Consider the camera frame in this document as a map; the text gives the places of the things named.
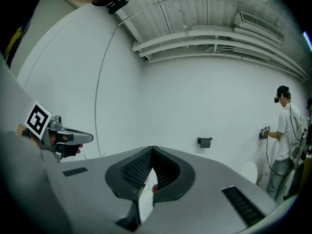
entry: white backpack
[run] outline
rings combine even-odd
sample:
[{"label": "white backpack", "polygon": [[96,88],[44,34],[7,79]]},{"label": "white backpack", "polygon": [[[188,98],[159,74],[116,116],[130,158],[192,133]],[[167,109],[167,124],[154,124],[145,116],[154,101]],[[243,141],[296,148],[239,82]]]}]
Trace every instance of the white backpack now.
[{"label": "white backpack", "polygon": [[289,158],[294,163],[295,167],[298,165],[298,162],[304,152],[307,154],[307,133],[308,133],[308,122],[305,117],[300,116],[300,118],[291,111],[291,117],[294,120],[292,121],[293,125],[297,125],[297,132],[295,132],[296,139],[293,143],[289,143]]}]

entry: air conditioner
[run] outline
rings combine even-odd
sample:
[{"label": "air conditioner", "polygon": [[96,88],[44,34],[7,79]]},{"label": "air conditioner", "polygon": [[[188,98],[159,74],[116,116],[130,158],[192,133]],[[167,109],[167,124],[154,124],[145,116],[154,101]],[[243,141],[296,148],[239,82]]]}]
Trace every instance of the air conditioner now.
[{"label": "air conditioner", "polygon": [[234,27],[246,29],[281,44],[284,35],[273,25],[246,12],[238,12],[234,17]]}]

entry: ceiling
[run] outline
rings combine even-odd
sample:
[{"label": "ceiling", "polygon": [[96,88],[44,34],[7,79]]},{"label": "ceiling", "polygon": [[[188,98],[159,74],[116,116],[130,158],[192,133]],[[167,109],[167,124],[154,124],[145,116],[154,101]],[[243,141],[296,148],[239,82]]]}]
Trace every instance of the ceiling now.
[{"label": "ceiling", "polygon": [[[304,70],[312,67],[311,51],[303,32],[281,0],[129,0],[116,14],[141,44],[168,34],[183,32],[185,28],[191,30],[197,25],[232,28],[234,16],[240,11],[275,26],[285,36],[280,50]],[[184,39],[165,41],[153,45],[153,48],[179,41]]]}]

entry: ceiling light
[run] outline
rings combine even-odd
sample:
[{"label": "ceiling light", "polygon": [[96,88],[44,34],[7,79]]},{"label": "ceiling light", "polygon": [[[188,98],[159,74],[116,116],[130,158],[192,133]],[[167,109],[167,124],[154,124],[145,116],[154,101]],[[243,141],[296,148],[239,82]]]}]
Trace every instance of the ceiling light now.
[{"label": "ceiling light", "polygon": [[310,41],[310,38],[308,36],[308,33],[307,32],[303,32],[303,35],[304,35],[304,38],[306,39],[311,51],[312,51],[312,44],[311,44],[311,41]]}]

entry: black cap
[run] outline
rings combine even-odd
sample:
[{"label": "black cap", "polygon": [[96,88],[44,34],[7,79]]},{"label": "black cap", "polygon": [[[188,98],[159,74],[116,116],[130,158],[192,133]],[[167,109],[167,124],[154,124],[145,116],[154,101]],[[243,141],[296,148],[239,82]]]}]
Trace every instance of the black cap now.
[{"label": "black cap", "polygon": [[277,89],[277,96],[280,97],[282,93],[289,91],[289,87],[286,86],[280,86]]},{"label": "black cap", "polygon": [[308,105],[307,105],[307,109],[309,109],[312,105],[312,98],[308,99]]}]

